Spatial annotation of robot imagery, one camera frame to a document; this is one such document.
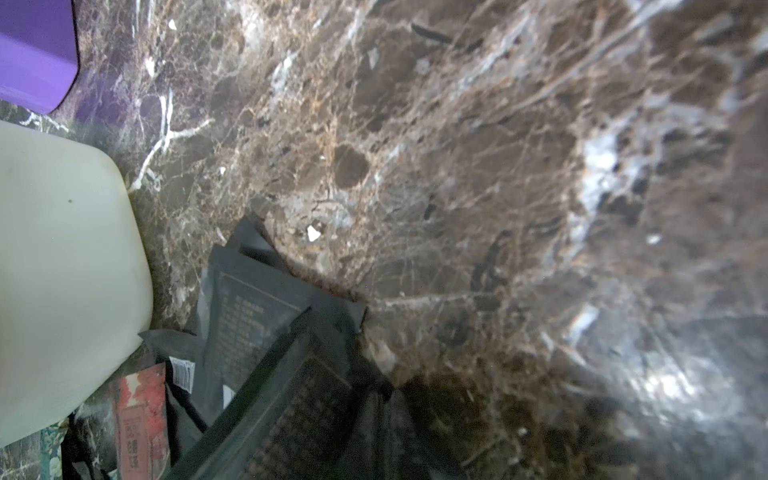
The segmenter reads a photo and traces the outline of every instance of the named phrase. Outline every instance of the purple bin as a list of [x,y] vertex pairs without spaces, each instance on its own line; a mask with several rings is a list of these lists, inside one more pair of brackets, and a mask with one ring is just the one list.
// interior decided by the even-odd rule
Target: purple bin
[[77,74],[71,0],[0,0],[0,98],[47,114]]

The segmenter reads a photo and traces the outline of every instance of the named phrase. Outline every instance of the white plastic container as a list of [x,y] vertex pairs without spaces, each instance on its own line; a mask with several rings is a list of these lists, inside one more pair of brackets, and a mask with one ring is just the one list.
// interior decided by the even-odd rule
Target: white plastic container
[[0,447],[77,408],[141,344],[151,314],[114,162],[0,121]]

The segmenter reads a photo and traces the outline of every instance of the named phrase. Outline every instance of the brown marble surface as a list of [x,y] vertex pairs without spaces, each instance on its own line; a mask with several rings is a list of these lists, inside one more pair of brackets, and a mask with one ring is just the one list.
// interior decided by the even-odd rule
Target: brown marble surface
[[155,326],[249,214],[471,477],[768,474],[765,2],[75,11],[64,104],[0,118],[118,164]]

